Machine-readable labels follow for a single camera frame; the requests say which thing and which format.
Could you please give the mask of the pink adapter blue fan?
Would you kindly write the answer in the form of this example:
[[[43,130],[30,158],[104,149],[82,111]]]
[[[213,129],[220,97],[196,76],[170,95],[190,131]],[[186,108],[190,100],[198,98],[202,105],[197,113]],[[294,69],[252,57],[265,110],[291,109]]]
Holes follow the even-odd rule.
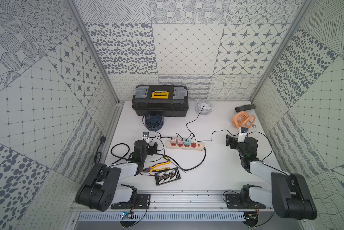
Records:
[[[172,146],[176,146],[176,144],[177,144],[177,139],[176,139],[176,138],[171,138],[170,144],[171,144]]]

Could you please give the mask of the pink adapter white fan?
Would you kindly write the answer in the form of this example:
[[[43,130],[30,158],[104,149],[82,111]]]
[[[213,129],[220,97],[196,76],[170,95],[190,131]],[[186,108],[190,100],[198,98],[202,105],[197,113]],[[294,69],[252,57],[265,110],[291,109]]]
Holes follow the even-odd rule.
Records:
[[[177,139],[177,145],[178,145],[178,146],[183,146],[183,144],[184,144],[183,139],[178,138],[178,139]]]

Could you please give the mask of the beige red power strip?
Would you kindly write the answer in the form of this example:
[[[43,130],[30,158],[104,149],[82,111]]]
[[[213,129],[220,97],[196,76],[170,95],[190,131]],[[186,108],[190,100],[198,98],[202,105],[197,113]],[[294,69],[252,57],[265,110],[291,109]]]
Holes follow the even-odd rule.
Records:
[[[191,145],[190,146],[185,146],[184,144],[183,144],[183,146],[178,146],[177,144],[176,144],[176,146],[172,146],[171,144],[170,144],[170,140],[168,140],[167,142],[166,142],[166,146],[165,146],[166,148],[168,148],[168,149],[186,149],[186,150],[198,150],[198,151],[201,151],[201,150],[203,150],[204,148],[205,148],[205,145],[204,145],[204,143],[202,143],[202,142],[191,142]]]

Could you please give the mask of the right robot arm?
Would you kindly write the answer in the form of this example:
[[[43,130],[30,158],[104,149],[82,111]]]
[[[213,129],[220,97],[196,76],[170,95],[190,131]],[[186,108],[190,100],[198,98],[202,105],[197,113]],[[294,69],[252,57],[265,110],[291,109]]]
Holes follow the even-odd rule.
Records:
[[[228,208],[234,203],[243,209],[273,208],[281,218],[309,219],[317,218],[318,213],[303,175],[288,173],[270,166],[257,157],[258,141],[252,137],[235,138],[226,136],[226,146],[237,150],[242,168],[254,174],[271,186],[264,189],[261,186],[244,185],[237,197],[232,194],[225,196]]]

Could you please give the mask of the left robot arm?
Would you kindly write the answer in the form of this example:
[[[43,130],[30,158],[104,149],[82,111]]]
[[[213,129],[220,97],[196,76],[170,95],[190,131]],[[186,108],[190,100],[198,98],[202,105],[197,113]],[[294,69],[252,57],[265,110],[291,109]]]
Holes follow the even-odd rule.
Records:
[[[120,181],[145,173],[144,165],[149,155],[158,151],[158,145],[145,140],[134,143],[131,159],[124,163],[106,165],[96,163],[79,188],[75,202],[98,211],[111,209],[149,209],[150,194],[139,194],[137,188],[120,184]]]

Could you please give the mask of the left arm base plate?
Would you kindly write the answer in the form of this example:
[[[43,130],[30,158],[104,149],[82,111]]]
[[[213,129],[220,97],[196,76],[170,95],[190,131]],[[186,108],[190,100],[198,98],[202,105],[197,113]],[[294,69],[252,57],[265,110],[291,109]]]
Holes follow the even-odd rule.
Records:
[[[126,209],[149,209],[151,194],[136,194],[133,195],[128,202],[120,202],[111,205],[113,210],[126,210]]]

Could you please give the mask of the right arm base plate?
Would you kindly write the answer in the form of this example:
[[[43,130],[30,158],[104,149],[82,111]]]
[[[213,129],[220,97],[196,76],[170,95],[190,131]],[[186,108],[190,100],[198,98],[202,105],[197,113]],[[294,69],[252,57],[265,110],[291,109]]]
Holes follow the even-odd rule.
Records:
[[[266,209],[265,205],[258,202],[254,202],[249,198],[243,198],[242,195],[236,193],[224,194],[223,199],[228,209]]]

